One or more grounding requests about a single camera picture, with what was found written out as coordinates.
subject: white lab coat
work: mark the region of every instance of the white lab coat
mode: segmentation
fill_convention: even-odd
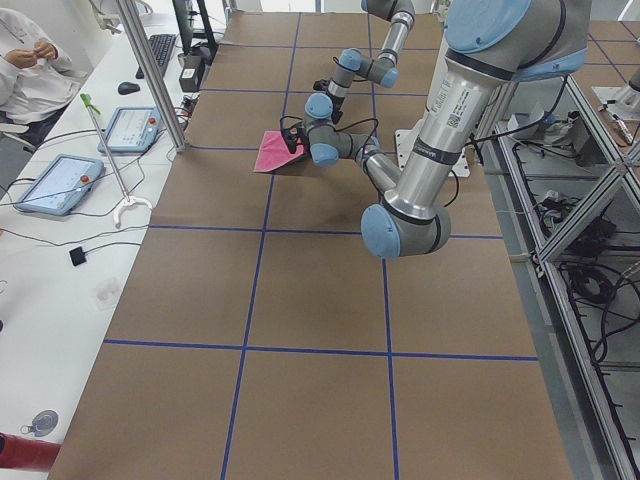
[[[0,55],[32,49],[41,40],[53,43],[22,13],[0,8]],[[56,60],[39,59],[31,68],[19,69],[0,57],[0,111],[15,123],[44,120],[78,93],[80,84],[60,73],[71,68],[71,59],[57,45],[56,50]]]

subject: keyboard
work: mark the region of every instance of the keyboard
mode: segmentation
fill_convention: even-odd
[[[158,67],[160,67],[160,73],[164,77],[169,66],[169,60],[171,60],[171,54],[173,53],[173,47],[176,44],[176,35],[170,33],[163,33],[159,35],[151,35],[149,37],[149,45],[153,55],[156,57]],[[142,68],[138,67],[136,72],[136,78],[144,78]]]

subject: computer mouse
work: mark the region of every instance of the computer mouse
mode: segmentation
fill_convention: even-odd
[[[118,85],[118,93],[120,95],[129,95],[130,93],[140,91],[140,85],[133,82],[122,82]]]

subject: white desk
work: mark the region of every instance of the white desk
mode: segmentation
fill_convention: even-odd
[[[150,27],[148,33],[173,32],[174,26]],[[136,80],[137,62],[123,35],[87,79],[81,92],[88,93],[102,111],[106,127],[118,106],[153,105],[144,80]],[[175,106],[183,92],[178,84],[180,66],[177,58],[165,74],[165,83]],[[141,91],[118,95],[122,81],[140,84]],[[66,132],[92,129],[92,123],[80,98],[76,98],[52,130],[50,137]],[[35,177],[60,153],[100,158],[93,134],[65,137],[43,145],[30,160],[20,177]],[[172,143],[168,134],[160,137],[144,155],[140,165],[146,179],[135,190],[155,205],[171,168]],[[135,157],[120,157],[125,165]],[[135,165],[122,171],[128,188],[142,173]],[[26,187],[13,187],[14,200]],[[113,175],[97,182],[76,211],[104,213],[121,199]],[[122,229],[146,225],[150,211],[136,206],[124,211]],[[68,216],[59,220],[18,213],[12,207],[0,208],[0,229],[62,243],[115,231],[113,217]],[[0,280],[6,280],[0,294],[0,432],[20,435],[20,427],[31,423],[42,410],[55,410],[60,416],[57,428],[42,440],[61,443],[80,399],[102,339],[114,312],[115,303],[127,280],[138,247],[110,246],[87,257],[78,267],[71,264],[69,250],[82,245],[85,250],[111,242],[140,243],[146,229],[127,231],[65,247],[44,244],[3,233],[0,235]],[[106,283],[115,283],[118,292],[110,305],[100,303],[96,291]],[[0,469],[0,480],[43,479],[46,474]]]

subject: red can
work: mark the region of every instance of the red can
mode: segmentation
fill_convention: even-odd
[[[60,447],[57,443],[0,433],[0,468],[48,472],[58,456]]]

